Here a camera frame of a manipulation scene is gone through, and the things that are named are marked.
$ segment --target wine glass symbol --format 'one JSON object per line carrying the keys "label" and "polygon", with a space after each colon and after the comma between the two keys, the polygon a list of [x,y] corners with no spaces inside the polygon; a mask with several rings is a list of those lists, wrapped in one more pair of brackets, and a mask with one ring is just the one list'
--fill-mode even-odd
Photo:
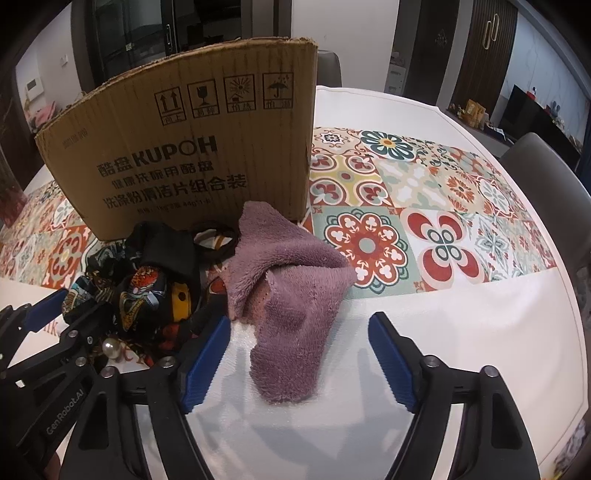
{"label": "wine glass symbol", "polygon": [[209,103],[205,101],[207,98],[207,85],[197,87],[197,96],[202,100],[202,103],[199,106],[209,105]]}

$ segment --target fleece towel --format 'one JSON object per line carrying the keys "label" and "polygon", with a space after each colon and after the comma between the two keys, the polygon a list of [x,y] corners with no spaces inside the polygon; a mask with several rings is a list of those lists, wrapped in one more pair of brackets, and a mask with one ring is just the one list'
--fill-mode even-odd
{"label": "fleece towel", "polygon": [[356,281],[347,259],[265,202],[246,202],[241,239],[223,278],[232,320],[256,325],[251,377],[268,401],[316,386],[330,327]]}

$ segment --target tile pattern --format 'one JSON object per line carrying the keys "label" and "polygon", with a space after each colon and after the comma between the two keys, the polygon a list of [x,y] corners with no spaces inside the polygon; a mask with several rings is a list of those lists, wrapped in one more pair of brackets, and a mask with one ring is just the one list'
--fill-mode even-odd
{"label": "tile pattern", "polygon": [[[302,228],[358,275],[349,296],[416,293],[556,266],[539,229],[486,159],[377,131],[316,128]],[[52,181],[0,233],[0,276],[69,287],[103,243]]]}
{"label": "tile pattern", "polygon": [[0,232],[0,277],[68,288],[97,244],[103,245],[51,181],[31,193],[18,220]]}

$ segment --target table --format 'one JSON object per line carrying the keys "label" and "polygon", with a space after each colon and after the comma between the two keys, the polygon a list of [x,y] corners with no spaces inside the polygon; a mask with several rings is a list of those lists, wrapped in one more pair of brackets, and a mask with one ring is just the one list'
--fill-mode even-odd
{"label": "table", "polygon": [[[248,374],[252,328],[233,325],[205,402],[187,416],[214,476],[383,478],[412,418],[395,402],[367,340],[370,315],[383,310],[402,335],[451,367],[499,368],[550,479],[587,410],[587,371],[568,275],[530,203],[493,156],[435,107],[318,87],[314,125],[302,225],[355,255],[358,283],[331,331],[317,392],[299,404],[261,400]],[[33,187],[43,180],[50,176],[41,171]],[[0,275],[37,285],[0,279],[3,304],[36,300],[48,291],[40,285],[68,284],[100,248],[60,195],[52,184],[36,190],[20,234],[0,235]],[[34,202],[43,196],[41,211]],[[342,239],[353,224],[365,233],[346,252]],[[437,255],[439,238],[457,261],[441,249]],[[390,254],[380,257],[385,246]],[[55,342],[53,327],[57,333],[63,322],[37,334],[45,337],[35,345],[29,335],[19,355]],[[133,361],[117,366],[140,368]],[[454,406],[436,479],[447,478],[461,415]],[[146,409],[139,416],[152,477],[162,478]]]}

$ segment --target blue gripper pad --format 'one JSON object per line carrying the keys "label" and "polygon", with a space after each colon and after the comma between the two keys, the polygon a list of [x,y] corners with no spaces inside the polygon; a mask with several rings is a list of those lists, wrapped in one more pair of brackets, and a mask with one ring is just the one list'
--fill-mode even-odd
{"label": "blue gripper pad", "polygon": [[180,401],[181,410],[185,415],[205,400],[217,366],[230,343],[230,330],[230,320],[223,316],[187,373],[185,393]]}
{"label": "blue gripper pad", "polygon": [[418,400],[413,390],[412,372],[377,314],[369,319],[368,337],[396,401],[404,405],[408,411],[415,412]]}
{"label": "blue gripper pad", "polygon": [[23,321],[23,327],[30,332],[37,333],[50,321],[59,317],[61,315],[61,304],[64,302],[67,293],[68,291],[65,288],[61,288],[29,307]]}

